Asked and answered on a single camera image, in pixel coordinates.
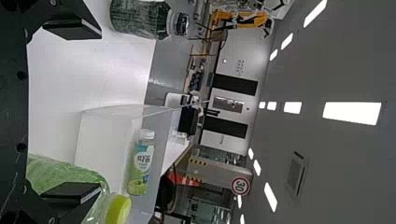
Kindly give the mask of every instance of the plastic bottle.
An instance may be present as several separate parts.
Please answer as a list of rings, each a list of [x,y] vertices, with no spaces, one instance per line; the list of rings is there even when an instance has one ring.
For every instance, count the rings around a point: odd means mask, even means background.
[[[116,31],[163,40],[169,35],[186,35],[190,17],[174,12],[164,1],[113,0],[110,19]]]
[[[140,130],[139,139],[134,144],[133,159],[128,180],[127,192],[132,195],[146,194],[149,182],[149,168],[154,154],[154,136],[152,130]]]
[[[128,197],[110,193],[106,180],[94,171],[67,162],[29,154],[26,177],[38,194],[63,182],[99,183],[102,192],[82,224],[125,224],[132,202]]]

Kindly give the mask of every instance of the white display stand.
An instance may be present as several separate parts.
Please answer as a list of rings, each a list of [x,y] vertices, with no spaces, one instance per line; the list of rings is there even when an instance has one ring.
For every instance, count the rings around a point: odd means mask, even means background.
[[[131,196],[133,210],[129,223],[146,224],[154,213],[160,178],[184,152],[176,130],[181,109],[148,105],[117,105],[84,111],[78,135],[77,166],[99,172],[112,191],[125,194],[130,158],[140,129],[155,132],[148,191]]]

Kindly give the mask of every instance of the recessed light panel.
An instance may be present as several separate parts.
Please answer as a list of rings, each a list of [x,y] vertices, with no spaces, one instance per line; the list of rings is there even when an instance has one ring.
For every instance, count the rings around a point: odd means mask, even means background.
[[[243,214],[241,215],[241,218],[239,221],[241,224],[245,224],[245,216]]]
[[[323,118],[376,125],[381,105],[381,103],[328,102],[324,106]]]
[[[309,15],[305,18],[304,28],[309,25],[327,6],[327,0],[322,0],[314,10],[309,13]]]
[[[276,110],[276,102],[268,102],[268,110]]]
[[[259,103],[259,108],[264,109],[265,108],[265,102],[260,102]]]
[[[256,172],[256,175],[260,176],[260,174],[262,173],[262,167],[260,166],[260,164],[257,160],[255,160],[253,162],[253,168],[254,168],[254,171]]]
[[[302,102],[286,102],[283,111],[285,113],[300,114]]]
[[[288,35],[288,37],[286,37],[286,39],[282,42],[282,45],[280,46],[280,49],[285,49],[293,40],[293,33],[291,33],[290,35]]]
[[[240,209],[242,208],[242,196],[238,195],[237,197],[238,197],[238,208]]]
[[[253,158],[254,158],[254,152],[253,152],[253,149],[251,149],[251,147],[248,149],[247,154],[248,154],[248,157],[249,157],[251,160],[253,160]]]
[[[268,203],[271,206],[271,209],[273,210],[273,212],[275,212],[276,207],[277,207],[277,199],[275,197],[274,192],[271,189],[271,186],[268,184],[268,182],[265,183],[264,193],[265,193],[265,196],[267,197]]]
[[[271,62],[274,58],[276,58],[276,56],[277,56],[277,49],[274,50],[274,52],[272,52],[272,54],[270,55],[270,62]]]

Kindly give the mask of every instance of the speed limit sign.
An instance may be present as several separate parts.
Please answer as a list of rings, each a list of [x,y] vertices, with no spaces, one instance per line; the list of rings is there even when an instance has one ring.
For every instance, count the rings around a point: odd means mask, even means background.
[[[231,190],[236,195],[245,196],[250,192],[250,183],[244,177],[237,177],[231,183]]]

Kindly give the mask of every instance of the white counter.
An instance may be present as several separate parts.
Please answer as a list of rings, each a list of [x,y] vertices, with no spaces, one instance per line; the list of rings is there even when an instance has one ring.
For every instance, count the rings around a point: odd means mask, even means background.
[[[154,40],[112,30],[110,0],[86,0],[102,40],[65,41],[39,30],[28,45],[29,150],[74,162],[80,111],[143,104]]]

